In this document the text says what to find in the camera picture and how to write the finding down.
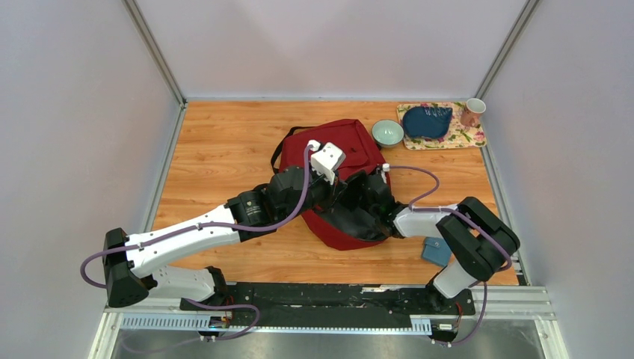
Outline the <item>red student backpack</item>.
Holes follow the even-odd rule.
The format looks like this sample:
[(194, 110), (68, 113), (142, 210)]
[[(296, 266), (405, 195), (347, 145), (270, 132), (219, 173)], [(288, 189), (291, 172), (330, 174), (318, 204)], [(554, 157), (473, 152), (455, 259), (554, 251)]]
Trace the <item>red student backpack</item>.
[[(308, 141), (331, 142), (343, 150), (345, 161), (337, 169), (339, 178), (347, 182), (361, 171), (379, 173), (385, 163), (381, 150), (366, 127), (356, 119), (335, 120), (319, 126), (292, 127), (277, 145), (271, 157), (271, 168), (277, 173), (304, 163), (303, 151)], [(307, 210), (301, 214), (310, 231), (326, 246), (339, 251), (369, 248), (388, 239), (392, 233), (356, 233), (352, 226), (350, 197), (346, 189), (335, 205), (324, 212)]]

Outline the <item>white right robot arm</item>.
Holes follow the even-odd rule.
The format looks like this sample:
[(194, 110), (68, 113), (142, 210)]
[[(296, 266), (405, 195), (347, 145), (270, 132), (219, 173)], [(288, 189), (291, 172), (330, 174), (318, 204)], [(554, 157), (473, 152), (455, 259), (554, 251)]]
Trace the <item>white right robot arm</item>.
[(344, 223), (348, 228), (359, 224), (362, 240), (422, 236), (443, 239), (448, 245), (454, 260), (432, 277), (426, 292), (435, 313), (447, 312), (460, 292), (508, 269), (511, 256), (520, 249), (518, 235), (476, 197), (448, 206), (419, 207), (413, 201), (397, 201), (382, 171), (360, 172), (346, 182), (342, 203), (360, 218)]

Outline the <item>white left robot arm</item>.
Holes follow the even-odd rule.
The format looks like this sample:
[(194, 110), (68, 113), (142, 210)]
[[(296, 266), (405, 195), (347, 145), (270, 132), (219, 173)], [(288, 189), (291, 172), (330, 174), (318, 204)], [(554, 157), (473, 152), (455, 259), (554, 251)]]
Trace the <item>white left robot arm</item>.
[(107, 304), (121, 308), (150, 297), (184, 297), (220, 310), (229, 292), (218, 269), (180, 269), (172, 262), (274, 233), (305, 212), (330, 207), (344, 188), (334, 172), (292, 167), (187, 221), (145, 233), (109, 230), (100, 255)]

